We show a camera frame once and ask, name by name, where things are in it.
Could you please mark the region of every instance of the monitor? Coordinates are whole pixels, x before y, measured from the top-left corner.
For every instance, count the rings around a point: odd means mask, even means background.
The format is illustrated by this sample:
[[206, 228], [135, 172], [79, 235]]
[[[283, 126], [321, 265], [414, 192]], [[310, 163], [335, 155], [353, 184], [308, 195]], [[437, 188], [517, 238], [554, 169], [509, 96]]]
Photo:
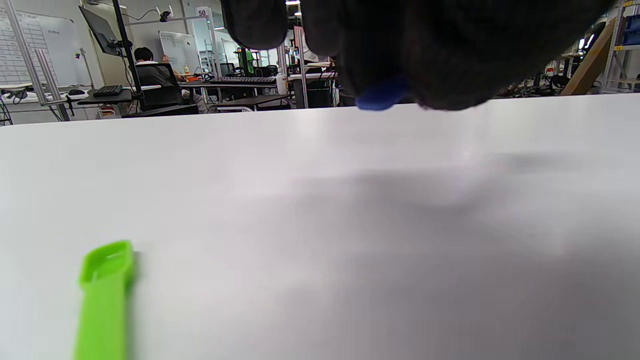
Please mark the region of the monitor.
[[78, 7], [84, 16], [86, 23], [89, 25], [93, 36], [96, 41], [98, 41], [102, 52], [109, 55], [123, 56], [122, 51], [117, 45], [118, 39], [113, 34], [109, 22], [105, 18], [90, 12], [82, 6]]

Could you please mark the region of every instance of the keyboard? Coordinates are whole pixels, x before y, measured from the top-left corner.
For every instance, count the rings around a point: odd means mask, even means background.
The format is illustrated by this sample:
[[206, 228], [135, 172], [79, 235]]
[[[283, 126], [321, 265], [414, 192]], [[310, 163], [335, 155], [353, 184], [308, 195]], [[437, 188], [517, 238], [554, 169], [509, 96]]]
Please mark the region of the keyboard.
[[94, 97], [118, 96], [122, 91], [122, 85], [107, 85], [94, 91]]
[[259, 78], [257, 76], [222, 76], [220, 78], [209, 79], [212, 84], [259, 84], [270, 85], [276, 83], [276, 78]]

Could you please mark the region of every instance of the white table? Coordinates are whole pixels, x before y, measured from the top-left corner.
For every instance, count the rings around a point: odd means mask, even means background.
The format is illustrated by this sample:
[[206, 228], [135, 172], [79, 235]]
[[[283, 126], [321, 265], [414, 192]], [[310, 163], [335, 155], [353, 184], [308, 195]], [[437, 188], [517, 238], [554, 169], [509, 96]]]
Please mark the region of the white table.
[[[318, 80], [319, 78], [322, 79], [328, 79], [328, 78], [332, 78], [334, 75], [334, 71], [327, 71], [327, 72], [314, 72], [312, 74], [305, 74], [305, 77], [308, 80]], [[289, 75], [289, 77], [287, 78], [287, 80], [292, 81], [292, 80], [302, 80], [302, 74], [293, 74], [293, 75]]]
[[128, 238], [135, 360], [632, 359], [640, 97], [0, 129], [0, 357], [69, 360]]

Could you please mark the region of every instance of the metal shelving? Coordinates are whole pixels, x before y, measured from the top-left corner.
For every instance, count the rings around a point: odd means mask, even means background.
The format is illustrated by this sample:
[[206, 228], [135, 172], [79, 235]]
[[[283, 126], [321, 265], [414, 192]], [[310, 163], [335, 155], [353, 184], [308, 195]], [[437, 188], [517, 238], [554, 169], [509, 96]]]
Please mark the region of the metal shelving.
[[[613, 34], [611, 35], [611, 46], [609, 47], [607, 66], [604, 68], [604, 84], [602, 85], [602, 92], [619, 93], [624, 91], [619, 88], [619, 84], [627, 84], [627, 91], [631, 92], [634, 88], [632, 84], [640, 84], [640, 80], [632, 79], [627, 76], [627, 71], [623, 65], [624, 61], [621, 61], [618, 57], [618, 53], [620, 52], [624, 53], [626, 51], [640, 50], [640, 45], [616, 45], [625, 9], [629, 6], [636, 6], [634, 13], [638, 13], [637, 5], [640, 5], [640, 0], [620, 1], [615, 19], [616, 25], [613, 29]], [[612, 72], [617, 73], [616, 71], [612, 71], [616, 69], [620, 72], [617, 76], [612, 74]]]

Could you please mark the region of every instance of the office chair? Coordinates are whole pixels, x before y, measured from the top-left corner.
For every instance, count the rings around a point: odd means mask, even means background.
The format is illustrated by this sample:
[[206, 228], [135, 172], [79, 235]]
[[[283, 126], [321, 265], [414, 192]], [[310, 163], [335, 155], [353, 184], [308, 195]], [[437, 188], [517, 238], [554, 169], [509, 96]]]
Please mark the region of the office chair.
[[278, 69], [276, 68], [276, 72], [273, 72], [271, 68], [267, 66], [261, 66], [255, 68], [255, 75], [259, 78], [268, 78], [270, 76], [276, 76]]
[[182, 89], [178, 85], [178, 80], [173, 74], [171, 64], [157, 63], [136, 65], [140, 76], [140, 85], [161, 85], [161, 88], [142, 90], [145, 96], [144, 105], [141, 104], [142, 111], [166, 108], [175, 105], [193, 103], [192, 99], [182, 97]]
[[236, 74], [236, 68], [233, 63], [220, 63], [220, 76], [234, 76]]

